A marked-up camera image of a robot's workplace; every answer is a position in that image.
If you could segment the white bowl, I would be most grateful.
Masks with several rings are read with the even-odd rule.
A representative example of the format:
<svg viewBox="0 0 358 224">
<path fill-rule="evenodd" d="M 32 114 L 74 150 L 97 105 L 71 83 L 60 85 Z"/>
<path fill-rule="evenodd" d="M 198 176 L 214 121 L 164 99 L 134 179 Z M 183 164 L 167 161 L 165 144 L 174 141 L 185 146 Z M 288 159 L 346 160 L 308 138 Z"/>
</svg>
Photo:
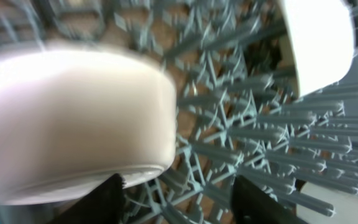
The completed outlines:
<svg viewBox="0 0 358 224">
<path fill-rule="evenodd" d="M 289 84 L 299 98 L 342 80 L 355 54 L 351 7 L 343 0 L 277 1 L 287 29 L 284 52 L 293 60 Z"/>
</svg>

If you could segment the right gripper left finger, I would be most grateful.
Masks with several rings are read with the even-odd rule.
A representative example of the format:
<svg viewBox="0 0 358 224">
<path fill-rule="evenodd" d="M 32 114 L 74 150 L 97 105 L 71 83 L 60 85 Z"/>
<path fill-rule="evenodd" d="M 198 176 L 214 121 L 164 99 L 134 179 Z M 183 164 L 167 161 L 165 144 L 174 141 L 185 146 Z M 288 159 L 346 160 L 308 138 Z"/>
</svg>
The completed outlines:
<svg viewBox="0 0 358 224">
<path fill-rule="evenodd" d="M 120 224 L 124 216 L 124 179 L 114 174 L 47 224 Z"/>
</svg>

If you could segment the pink bowl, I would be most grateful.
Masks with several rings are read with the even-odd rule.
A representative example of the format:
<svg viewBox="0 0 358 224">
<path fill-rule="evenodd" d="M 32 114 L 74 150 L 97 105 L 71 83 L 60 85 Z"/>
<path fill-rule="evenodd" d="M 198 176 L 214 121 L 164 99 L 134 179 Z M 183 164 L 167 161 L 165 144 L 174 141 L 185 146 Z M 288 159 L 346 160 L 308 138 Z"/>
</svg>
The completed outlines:
<svg viewBox="0 0 358 224">
<path fill-rule="evenodd" d="M 177 88 L 148 56 L 52 44 L 0 52 L 0 204 L 80 198 L 114 174 L 132 187 L 175 158 Z"/>
</svg>

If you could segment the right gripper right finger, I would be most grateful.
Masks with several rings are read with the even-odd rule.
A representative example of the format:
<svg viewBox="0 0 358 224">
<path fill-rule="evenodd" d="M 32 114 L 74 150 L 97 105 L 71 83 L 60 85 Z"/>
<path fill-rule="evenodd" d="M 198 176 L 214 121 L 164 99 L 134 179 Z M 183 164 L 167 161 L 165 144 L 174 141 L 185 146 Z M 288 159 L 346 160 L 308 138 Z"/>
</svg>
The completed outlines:
<svg viewBox="0 0 358 224">
<path fill-rule="evenodd" d="M 305 224 L 241 175 L 234 179 L 230 203 L 237 224 Z"/>
</svg>

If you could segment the small white cup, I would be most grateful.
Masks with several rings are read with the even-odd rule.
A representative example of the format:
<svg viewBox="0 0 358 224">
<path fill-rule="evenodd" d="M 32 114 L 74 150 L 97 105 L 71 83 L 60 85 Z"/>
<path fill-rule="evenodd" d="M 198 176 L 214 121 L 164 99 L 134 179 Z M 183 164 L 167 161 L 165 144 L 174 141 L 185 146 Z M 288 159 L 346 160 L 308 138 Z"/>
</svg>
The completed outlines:
<svg viewBox="0 0 358 224">
<path fill-rule="evenodd" d="M 335 214 L 327 217 L 301 205 L 296 206 L 296 214 L 311 224 L 358 224 L 358 194 L 351 195 L 338 190 L 306 183 L 301 193 L 320 199 L 334 206 Z"/>
</svg>

